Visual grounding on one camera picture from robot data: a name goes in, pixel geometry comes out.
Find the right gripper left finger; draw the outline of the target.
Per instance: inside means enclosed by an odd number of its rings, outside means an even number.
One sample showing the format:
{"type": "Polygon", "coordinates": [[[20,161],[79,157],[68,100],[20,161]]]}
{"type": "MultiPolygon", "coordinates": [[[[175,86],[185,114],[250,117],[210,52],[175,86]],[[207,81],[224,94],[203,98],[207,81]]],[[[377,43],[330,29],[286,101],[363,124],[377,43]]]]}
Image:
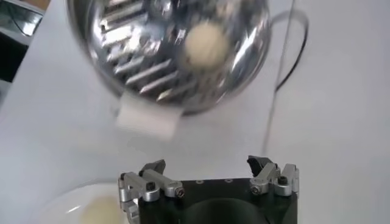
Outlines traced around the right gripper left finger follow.
{"type": "Polygon", "coordinates": [[[122,173],[118,178],[119,201],[130,202],[142,199],[153,202],[161,195],[182,199],[185,196],[183,183],[163,175],[166,163],[163,159],[147,163],[138,173],[122,173]]]}

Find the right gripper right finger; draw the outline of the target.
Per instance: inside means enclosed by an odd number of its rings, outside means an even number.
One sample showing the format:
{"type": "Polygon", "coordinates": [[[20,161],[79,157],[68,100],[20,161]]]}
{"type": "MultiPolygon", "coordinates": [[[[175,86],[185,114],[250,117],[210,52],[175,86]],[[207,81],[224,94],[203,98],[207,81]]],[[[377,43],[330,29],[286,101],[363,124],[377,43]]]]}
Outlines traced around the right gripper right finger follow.
{"type": "Polygon", "coordinates": [[[299,169],[295,164],[285,164],[280,170],[269,158],[252,155],[248,156],[247,163],[253,175],[249,180],[253,195],[268,194],[273,189],[277,196],[299,196],[299,169]]]}

